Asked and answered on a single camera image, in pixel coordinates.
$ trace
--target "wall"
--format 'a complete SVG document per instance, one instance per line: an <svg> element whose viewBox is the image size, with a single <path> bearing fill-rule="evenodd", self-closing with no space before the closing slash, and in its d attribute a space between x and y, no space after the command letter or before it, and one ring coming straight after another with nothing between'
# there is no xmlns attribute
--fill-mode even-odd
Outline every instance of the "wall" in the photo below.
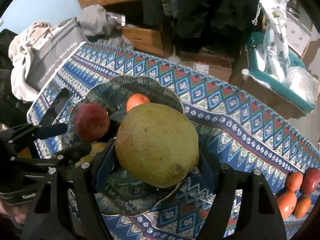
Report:
<svg viewBox="0 0 320 240"><path fill-rule="evenodd" d="M55 25L80 11L77 0L13 0L2 16L0 31L9 29L19 34L38 20Z"/></svg>
<svg viewBox="0 0 320 240"><path fill-rule="evenodd" d="M316 74L320 78L320 34L316 28L313 28L310 40L311 42L303 62L311 70L312 74ZM317 143L320 138L320 98L316 101L315 105L315 109L305 117L298 120L290 118L288 122L318 148Z"/></svg>

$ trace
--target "green pear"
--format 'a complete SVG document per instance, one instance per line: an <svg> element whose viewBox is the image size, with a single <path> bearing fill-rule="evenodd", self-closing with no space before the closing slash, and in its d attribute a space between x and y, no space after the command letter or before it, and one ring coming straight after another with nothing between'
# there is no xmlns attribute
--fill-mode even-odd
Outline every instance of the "green pear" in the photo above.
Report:
<svg viewBox="0 0 320 240"><path fill-rule="evenodd" d="M198 134L175 109L142 104L123 119L116 136L116 155L135 178L159 188L172 187L199 162Z"/></svg>

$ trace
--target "plastic bag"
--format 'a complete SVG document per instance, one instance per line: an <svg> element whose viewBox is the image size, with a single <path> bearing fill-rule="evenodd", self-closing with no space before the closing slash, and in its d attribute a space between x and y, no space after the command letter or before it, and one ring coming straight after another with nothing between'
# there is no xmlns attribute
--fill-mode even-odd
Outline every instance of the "plastic bag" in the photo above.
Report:
<svg viewBox="0 0 320 240"><path fill-rule="evenodd" d="M282 84L310 104L314 105L318 98L320 82L302 67L289 68L288 75Z"/></svg>
<svg viewBox="0 0 320 240"><path fill-rule="evenodd" d="M259 0L259 2L267 18L267 28L263 40L266 62L264 71L282 82L290 67L288 40L285 31L288 0Z"/></svg>

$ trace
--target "red apple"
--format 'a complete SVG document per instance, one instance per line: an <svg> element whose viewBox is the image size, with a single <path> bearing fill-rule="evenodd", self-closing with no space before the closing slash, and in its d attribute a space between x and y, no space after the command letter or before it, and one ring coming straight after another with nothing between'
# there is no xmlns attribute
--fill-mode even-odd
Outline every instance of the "red apple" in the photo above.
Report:
<svg viewBox="0 0 320 240"><path fill-rule="evenodd" d="M73 126L83 141L94 142L108 132L110 117L100 105L85 104L76 111Z"/></svg>
<svg viewBox="0 0 320 240"><path fill-rule="evenodd" d="M319 180L320 180L319 169L317 168L308 169L303 178L303 182L300 188L301 192L304 195L309 195L313 193L318 186Z"/></svg>

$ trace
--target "screw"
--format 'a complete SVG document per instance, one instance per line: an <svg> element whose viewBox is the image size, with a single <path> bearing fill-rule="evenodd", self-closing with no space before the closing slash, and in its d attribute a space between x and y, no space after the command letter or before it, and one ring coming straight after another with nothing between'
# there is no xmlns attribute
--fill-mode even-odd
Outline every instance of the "screw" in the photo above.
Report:
<svg viewBox="0 0 320 240"><path fill-rule="evenodd" d="M90 163L82 163L81 168L86 169L90 167Z"/></svg>
<svg viewBox="0 0 320 240"><path fill-rule="evenodd" d="M221 163L221 164L220 164L220 167L221 167L222 169L224 169L224 170L229 169L229 165L228 165L227 163Z"/></svg>
<svg viewBox="0 0 320 240"><path fill-rule="evenodd" d="M258 175L258 176L261 175L261 171L258 170L258 169L254 169L254 170L253 170L253 173L256 174L256 175Z"/></svg>
<svg viewBox="0 0 320 240"><path fill-rule="evenodd" d="M54 174L55 172L57 171L57 169L56 168L51 168L50 170L49 170L49 174Z"/></svg>

